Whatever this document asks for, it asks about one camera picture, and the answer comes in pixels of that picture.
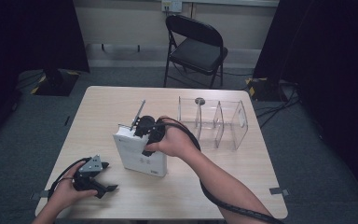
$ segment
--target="plastic compartment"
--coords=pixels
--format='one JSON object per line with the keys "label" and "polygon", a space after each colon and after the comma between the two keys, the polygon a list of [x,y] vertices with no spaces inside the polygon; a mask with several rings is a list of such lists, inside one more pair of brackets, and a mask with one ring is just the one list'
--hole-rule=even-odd
{"label": "plastic compartment", "polygon": [[237,149],[248,131],[242,101],[179,97],[177,119],[197,137],[201,149]]}

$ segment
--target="white box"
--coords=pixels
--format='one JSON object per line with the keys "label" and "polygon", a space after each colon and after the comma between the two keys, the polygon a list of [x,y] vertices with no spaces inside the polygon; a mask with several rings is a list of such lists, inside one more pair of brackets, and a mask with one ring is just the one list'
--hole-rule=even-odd
{"label": "white box", "polygon": [[167,155],[154,152],[146,157],[142,154],[148,136],[140,138],[134,136],[135,130],[130,131],[127,126],[120,126],[118,132],[113,134],[118,154],[125,168],[142,172],[148,175],[165,176],[167,174]]}

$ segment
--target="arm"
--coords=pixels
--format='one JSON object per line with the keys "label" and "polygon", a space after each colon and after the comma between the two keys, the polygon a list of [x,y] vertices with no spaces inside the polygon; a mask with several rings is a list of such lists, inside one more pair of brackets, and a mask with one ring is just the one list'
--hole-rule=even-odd
{"label": "arm", "polygon": [[33,224],[38,223],[53,223],[57,215],[65,208],[80,199],[94,196],[98,193],[97,190],[82,190],[77,191],[72,183],[75,172],[84,165],[84,161],[72,167],[62,178],[60,184],[55,189],[48,203],[43,207],[42,211],[37,215]]}
{"label": "arm", "polygon": [[[220,201],[270,216],[267,208],[245,185],[203,155],[181,130],[168,126],[164,138],[145,149],[158,150],[182,159],[194,170],[205,188]],[[219,210],[228,223],[263,223],[220,207]]]}

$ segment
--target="human hand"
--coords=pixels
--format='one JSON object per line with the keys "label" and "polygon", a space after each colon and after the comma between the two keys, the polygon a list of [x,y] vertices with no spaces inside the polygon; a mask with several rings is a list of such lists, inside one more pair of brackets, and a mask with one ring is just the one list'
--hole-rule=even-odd
{"label": "human hand", "polygon": [[[182,125],[166,116],[162,116],[160,119],[165,123],[177,123]],[[178,157],[180,159],[183,159],[187,152],[193,150],[198,151],[186,133],[176,127],[168,125],[165,128],[165,135],[162,140],[157,143],[146,145],[145,150],[161,151],[168,156]]]}
{"label": "human hand", "polygon": [[95,189],[77,191],[74,188],[74,184],[72,181],[75,172],[85,163],[85,161],[81,161],[68,170],[68,172],[62,177],[53,195],[48,201],[48,203],[53,204],[54,207],[57,208],[59,211],[63,210],[66,207],[69,207],[70,205],[81,199],[94,196],[98,193],[98,191]]}

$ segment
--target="gray carpet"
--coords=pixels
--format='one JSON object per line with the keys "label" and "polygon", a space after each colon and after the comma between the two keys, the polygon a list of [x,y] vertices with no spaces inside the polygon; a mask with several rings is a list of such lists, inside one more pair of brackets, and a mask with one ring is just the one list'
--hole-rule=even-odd
{"label": "gray carpet", "polygon": [[[250,74],[249,69],[226,69]],[[27,72],[21,78],[36,74]],[[37,201],[32,192],[46,186],[83,94],[88,86],[162,87],[164,68],[92,68],[68,97],[30,94],[36,77],[19,84],[21,101],[0,129],[0,223],[30,223]],[[244,76],[226,75],[224,90],[243,90]],[[199,76],[198,81],[209,79]],[[170,88],[188,88],[169,79]],[[256,114],[278,102],[254,102]],[[67,117],[70,120],[65,126]],[[260,118],[264,123],[270,115]],[[358,183],[345,163],[320,140],[301,104],[285,108],[262,128],[278,181],[289,196],[285,223],[358,223]],[[61,220],[58,223],[83,223]]]}

